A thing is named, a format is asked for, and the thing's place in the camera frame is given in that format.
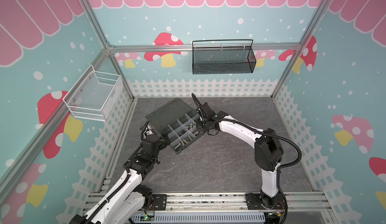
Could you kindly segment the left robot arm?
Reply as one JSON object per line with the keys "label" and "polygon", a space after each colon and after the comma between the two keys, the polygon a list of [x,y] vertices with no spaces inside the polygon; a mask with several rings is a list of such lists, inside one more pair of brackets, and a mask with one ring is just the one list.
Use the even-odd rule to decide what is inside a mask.
{"label": "left robot arm", "polygon": [[159,164],[160,150],[170,145],[169,138],[159,137],[150,127],[143,126],[140,145],[123,164],[123,173],[106,195],[83,216],[75,215],[71,224],[124,224],[137,211],[154,206],[152,189],[141,182]]}

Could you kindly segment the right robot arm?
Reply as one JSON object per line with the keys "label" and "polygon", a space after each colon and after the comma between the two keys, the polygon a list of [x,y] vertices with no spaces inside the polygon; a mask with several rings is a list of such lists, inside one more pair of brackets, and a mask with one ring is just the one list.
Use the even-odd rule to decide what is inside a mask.
{"label": "right robot arm", "polygon": [[[302,158],[302,152],[293,141],[276,135],[273,129],[259,130],[231,117],[226,112],[215,113],[209,105],[201,103],[196,95],[192,93],[192,99],[197,107],[199,120],[197,126],[202,132],[209,133],[215,130],[217,133],[228,133],[254,149],[254,160],[261,169],[262,186],[259,197],[247,195],[247,201],[255,205],[260,205],[264,209],[272,210],[280,204],[283,211],[287,211],[288,205],[284,192],[280,187],[281,170],[298,164]],[[281,142],[290,144],[297,153],[294,161],[282,164],[284,149]]]}

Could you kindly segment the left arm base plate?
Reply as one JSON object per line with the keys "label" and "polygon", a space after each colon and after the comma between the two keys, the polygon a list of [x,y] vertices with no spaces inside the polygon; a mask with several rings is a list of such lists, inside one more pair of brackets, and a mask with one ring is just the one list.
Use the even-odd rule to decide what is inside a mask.
{"label": "left arm base plate", "polygon": [[166,194],[149,194],[144,197],[144,205],[140,208],[142,211],[165,211],[167,203]]}

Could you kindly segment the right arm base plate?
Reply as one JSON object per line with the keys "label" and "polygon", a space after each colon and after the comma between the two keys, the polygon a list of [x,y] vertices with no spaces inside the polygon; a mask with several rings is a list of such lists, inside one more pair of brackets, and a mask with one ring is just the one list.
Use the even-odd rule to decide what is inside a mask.
{"label": "right arm base plate", "polygon": [[265,193],[246,194],[246,203],[248,210],[284,210],[285,200],[283,195],[278,192],[274,197]]}

